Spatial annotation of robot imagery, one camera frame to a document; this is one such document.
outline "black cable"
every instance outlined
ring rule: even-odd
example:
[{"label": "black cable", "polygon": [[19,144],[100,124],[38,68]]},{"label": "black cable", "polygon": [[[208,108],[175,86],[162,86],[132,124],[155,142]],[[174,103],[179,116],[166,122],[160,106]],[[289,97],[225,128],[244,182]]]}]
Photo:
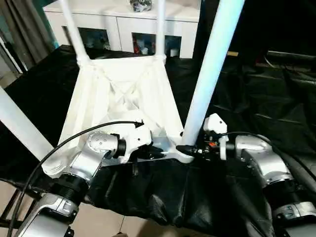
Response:
[{"label": "black cable", "polygon": [[[282,151],[276,145],[274,145],[268,138],[266,138],[264,136],[261,136],[261,135],[255,134],[255,133],[251,133],[251,132],[226,132],[226,133],[221,133],[221,134],[217,134],[217,135],[220,137],[227,136],[227,135],[237,135],[237,136],[238,135],[250,135],[250,136],[257,137],[257,138],[265,141],[267,144],[269,144],[272,147],[273,151],[276,154],[278,154],[281,157],[281,159],[286,163],[286,159],[284,158]],[[307,168],[307,166],[300,159],[298,159],[295,156],[291,156],[291,157],[296,162],[298,162],[305,169],[305,171],[316,181],[316,176],[311,172],[310,169]]]},{"label": "black cable", "polygon": [[136,126],[140,125],[141,123],[139,122],[135,122],[135,121],[114,121],[114,122],[107,122],[107,123],[103,123],[103,124],[100,124],[100,125],[97,125],[97,126],[94,126],[94,127],[91,127],[91,128],[88,128],[82,132],[79,132],[73,136],[71,136],[70,138],[66,139],[65,141],[63,141],[62,143],[60,143],[57,147],[55,147],[53,150],[51,150],[39,163],[38,165],[34,168],[34,170],[32,171],[32,173],[30,174],[28,180],[26,181],[23,189],[22,189],[22,192],[20,193],[20,196],[19,196],[19,199],[16,203],[16,206],[14,208],[14,211],[13,211],[13,214],[12,214],[12,218],[11,218],[11,222],[10,222],[10,225],[9,225],[9,229],[8,229],[8,234],[7,234],[7,237],[12,237],[12,231],[13,231],[13,226],[14,226],[14,221],[15,219],[17,218],[17,213],[19,211],[19,208],[21,206],[21,203],[22,203],[22,200],[23,200],[23,197],[25,195],[25,192],[28,188],[28,186],[30,185],[31,183],[31,180],[34,176],[34,174],[36,173],[36,171],[41,167],[41,165],[53,154],[55,153],[58,149],[60,149],[62,146],[64,146],[66,143],[70,142],[71,140],[87,133],[87,132],[90,132],[90,131],[93,131],[95,129],[98,129],[98,128],[101,128],[101,127],[105,127],[105,126],[109,126],[109,125],[113,125],[113,124],[134,124]]}]

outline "black cloth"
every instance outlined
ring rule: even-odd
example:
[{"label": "black cloth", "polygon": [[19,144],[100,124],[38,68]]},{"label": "black cloth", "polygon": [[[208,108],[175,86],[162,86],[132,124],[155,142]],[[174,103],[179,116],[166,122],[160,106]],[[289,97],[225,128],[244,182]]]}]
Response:
[{"label": "black cloth", "polygon": [[[205,53],[219,0],[201,1],[194,57]],[[254,64],[267,50],[316,55],[314,0],[245,1],[230,45],[244,63]]]},{"label": "black cloth", "polygon": [[[91,58],[120,58],[132,53],[88,50]],[[200,61],[168,58],[166,71],[182,122],[185,122]],[[57,145],[79,68],[76,55],[62,46],[25,73],[6,91],[52,145]],[[226,60],[208,114],[218,113],[229,131],[267,136],[312,171],[315,164],[316,75],[272,68],[251,68]],[[21,186],[37,160],[0,126],[0,179]],[[302,183],[315,181],[287,157]],[[102,168],[86,202],[159,224],[187,227],[215,236],[271,237],[271,211],[259,183],[242,163],[176,160]],[[51,179],[39,174],[33,189],[47,191]]]}]

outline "curtain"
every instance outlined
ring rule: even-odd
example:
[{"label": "curtain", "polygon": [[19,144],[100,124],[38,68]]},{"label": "curtain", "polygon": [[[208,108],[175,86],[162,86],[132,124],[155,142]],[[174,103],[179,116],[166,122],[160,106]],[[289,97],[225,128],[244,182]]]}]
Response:
[{"label": "curtain", "polygon": [[54,49],[32,0],[0,0],[0,12],[11,31],[15,50],[28,69]]}]

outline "white drawer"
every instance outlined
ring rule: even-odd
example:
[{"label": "white drawer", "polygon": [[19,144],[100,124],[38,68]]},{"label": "white drawer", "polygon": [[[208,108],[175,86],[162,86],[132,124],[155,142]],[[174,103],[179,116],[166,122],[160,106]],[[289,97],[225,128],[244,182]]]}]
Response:
[{"label": "white drawer", "polygon": [[[61,12],[45,12],[50,26],[55,34],[59,45],[67,44],[68,41],[63,26],[66,26],[66,20]],[[117,18],[115,16],[73,14],[74,21],[78,27],[107,30],[107,35],[111,50],[121,50],[119,40],[119,29]]]},{"label": "white drawer", "polygon": [[[118,17],[117,21],[122,51],[134,52],[132,33],[157,32],[156,20]],[[165,21],[165,34],[181,37],[180,58],[192,58],[197,29],[197,22]]]}]

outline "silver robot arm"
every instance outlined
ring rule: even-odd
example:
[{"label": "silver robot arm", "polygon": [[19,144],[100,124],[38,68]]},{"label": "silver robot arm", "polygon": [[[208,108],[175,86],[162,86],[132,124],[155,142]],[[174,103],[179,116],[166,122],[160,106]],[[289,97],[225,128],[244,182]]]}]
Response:
[{"label": "silver robot arm", "polygon": [[284,231],[280,236],[316,236],[316,208],[307,190],[298,184],[282,158],[266,142],[267,138],[254,134],[238,135],[231,143],[227,125],[217,114],[205,120],[203,129],[207,137],[205,147],[180,145],[177,149],[190,156],[206,160],[219,157],[223,161],[227,160],[229,152],[230,158],[234,156],[234,159],[245,162],[260,180],[272,209],[273,221]]},{"label": "silver robot arm", "polygon": [[141,126],[134,134],[119,139],[102,131],[92,132],[83,149],[56,180],[23,222],[15,237],[73,237],[73,223],[102,161],[122,163],[131,153],[152,142],[148,128]]}]

